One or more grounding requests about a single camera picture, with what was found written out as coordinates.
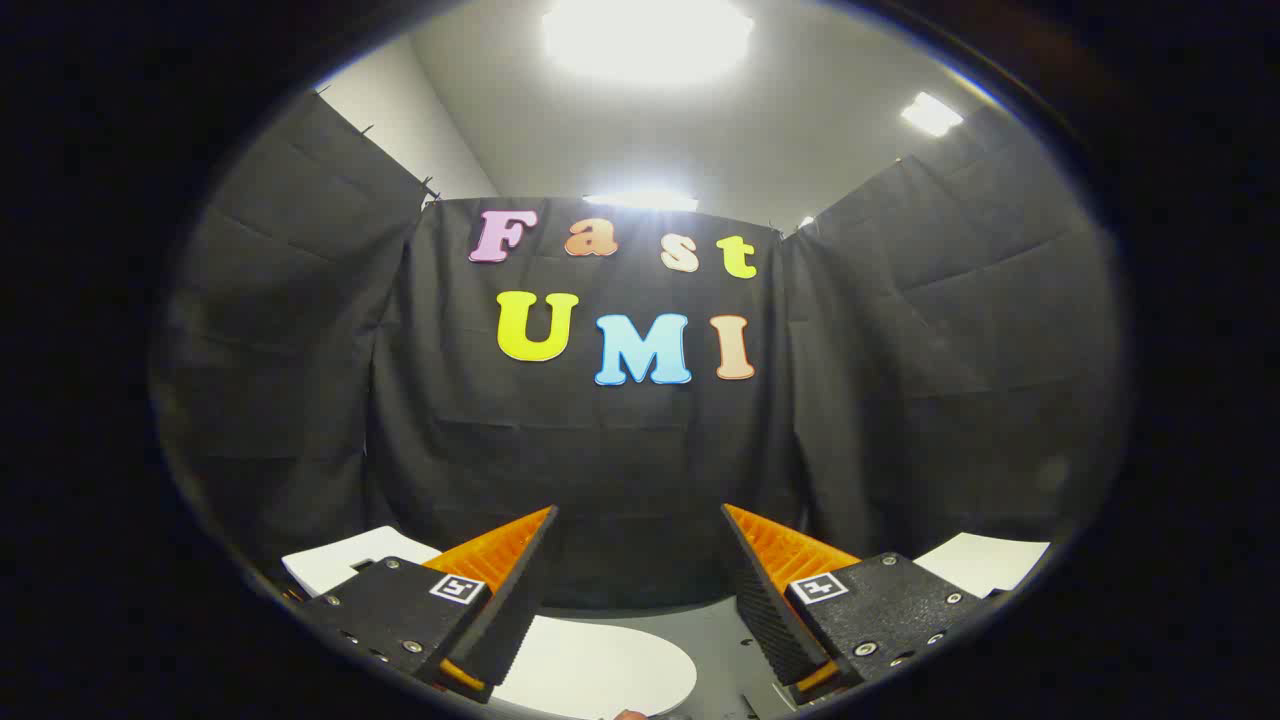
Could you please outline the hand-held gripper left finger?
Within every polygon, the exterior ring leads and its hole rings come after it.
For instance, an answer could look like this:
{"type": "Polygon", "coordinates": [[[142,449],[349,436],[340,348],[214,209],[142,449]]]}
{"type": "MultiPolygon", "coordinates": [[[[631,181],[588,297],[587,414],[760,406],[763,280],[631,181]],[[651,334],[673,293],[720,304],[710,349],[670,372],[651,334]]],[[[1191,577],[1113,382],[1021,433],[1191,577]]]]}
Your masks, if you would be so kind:
{"type": "Polygon", "coordinates": [[[486,703],[509,674],[550,584],[559,509],[540,509],[434,559],[367,553],[302,602],[306,621],[406,676],[486,703]]]}

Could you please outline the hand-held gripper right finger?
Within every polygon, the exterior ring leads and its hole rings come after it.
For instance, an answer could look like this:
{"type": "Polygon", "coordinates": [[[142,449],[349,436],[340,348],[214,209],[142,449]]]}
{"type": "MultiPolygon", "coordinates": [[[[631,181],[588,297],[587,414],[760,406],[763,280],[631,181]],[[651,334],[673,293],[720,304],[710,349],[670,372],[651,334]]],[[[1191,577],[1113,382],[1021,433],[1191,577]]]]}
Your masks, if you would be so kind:
{"type": "Polygon", "coordinates": [[[989,602],[901,553],[859,559],[732,503],[722,518],[736,612],[797,706],[931,657],[989,602]]]}

